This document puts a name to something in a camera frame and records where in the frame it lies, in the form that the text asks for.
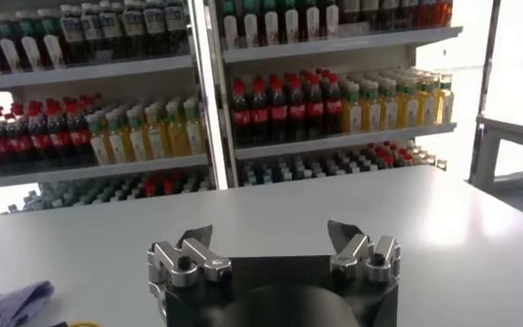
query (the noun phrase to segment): beverage bottle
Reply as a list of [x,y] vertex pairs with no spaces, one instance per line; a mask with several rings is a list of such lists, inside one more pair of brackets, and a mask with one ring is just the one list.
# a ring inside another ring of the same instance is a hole
[[136,0],[125,0],[123,12],[125,31],[129,39],[129,53],[133,57],[144,57],[147,55],[147,30],[143,12],[139,2]]
[[235,143],[246,146],[252,142],[251,139],[251,110],[245,99],[245,85],[242,81],[234,81],[234,97],[232,99],[232,111],[234,117]]
[[148,31],[148,50],[150,55],[161,55],[169,52],[169,31],[164,18],[165,7],[162,0],[147,0],[143,12]]
[[8,13],[0,13],[0,47],[13,74],[30,70],[27,54],[20,42],[20,27]]
[[342,92],[338,86],[338,75],[329,76],[329,86],[326,90],[325,119],[326,133],[335,135],[342,132]]
[[254,0],[243,0],[243,25],[245,28],[245,41],[248,48],[259,46],[260,26],[258,12]]
[[239,32],[237,29],[237,16],[235,14],[234,0],[224,0],[224,37],[228,50],[239,48]]
[[148,139],[153,150],[154,159],[171,157],[170,143],[166,124],[160,119],[161,106],[153,103],[145,109],[147,116]]
[[193,155],[204,153],[204,143],[200,131],[200,120],[198,113],[198,99],[190,97],[183,103],[186,115],[186,133],[190,142],[190,149]]
[[310,77],[310,89],[306,95],[308,104],[307,130],[310,139],[322,135],[322,117],[324,116],[324,104],[322,102],[321,87],[317,76]]
[[22,46],[27,53],[28,62],[33,71],[52,68],[50,54],[44,43],[42,23],[35,12],[16,12],[22,30]]
[[275,79],[272,82],[273,92],[271,99],[271,134],[273,142],[284,142],[287,140],[287,101],[282,90],[281,81]]
[[267,103],[265,83],[261,79],[253,83],[251,109],[253,143],[266,143],[269,140],[269,103]]

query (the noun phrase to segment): plastic bottle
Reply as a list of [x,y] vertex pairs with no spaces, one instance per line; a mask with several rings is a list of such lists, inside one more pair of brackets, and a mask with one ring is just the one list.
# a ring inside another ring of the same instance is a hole
[[188,137],[186,135],[186,128],[182,122],[182,117],[178,112],[179,102],[172,100],[166,105],[166,112],[168,114],[168,132],[170,145],[172,147],[173,156],[188,156],[191,152]]

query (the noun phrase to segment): table surface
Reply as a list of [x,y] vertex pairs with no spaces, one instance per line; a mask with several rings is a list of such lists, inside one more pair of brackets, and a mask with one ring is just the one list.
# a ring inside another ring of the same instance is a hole
[[151,242],[213,223],[222,255],[331,254],[328,219],[402,244],[399,326],[523,326],[523,213],[432,167],[2,217],[0,292],[55,285],[28,326],[162,326]]

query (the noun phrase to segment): store shelf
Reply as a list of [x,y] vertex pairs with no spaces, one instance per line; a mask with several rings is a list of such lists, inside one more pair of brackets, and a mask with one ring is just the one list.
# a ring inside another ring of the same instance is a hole
[[95,177],[129,174],[143,171],[158,171],[163,169],[192,167],[207,164],[206,155],[181,156],[160,160],[136,163],[119,163],[105,166],[74,168],[60,171],[45,171],[22,175],[0,177],[0,187],[27,183],[55,182],[59,180],[88,179]]
[[46,70],[43,72],[1,75],[0,89],[15,86],[51,84],[115,76],[128,76],[190,67],[192,67],[190,56],[178,56],[84,66],[78,68]]
[[264,147],[241,148],[235,150],[235,158],[238,160],[246,160],[264,156],[281,156],[331,148],[345,148],[385,140],[405,140],[414,138],[415,136],[452,132],[455,128],[456,123],[438,124],[406,128],[402,130],[341,135],[319,140],[283,143]]
[[355,36],[303,42],[297,44],[281,44],[258,48],[229,50],[224,52],[224,60],[226,63],[232,63],[315,53],[368,49],[400,44],[428,44],[446,40],[451,37],[457,37],[462,31],[462,27],[430,28],[409,32],[383,33],[369,36]]

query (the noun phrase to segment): blue cloth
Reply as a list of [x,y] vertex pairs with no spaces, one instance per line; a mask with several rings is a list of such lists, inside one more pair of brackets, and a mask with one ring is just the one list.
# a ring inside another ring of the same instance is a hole
[[16,327],[28,322],[46,305],[54,286],[34,283],[22,289],[0,294],[0,327]]

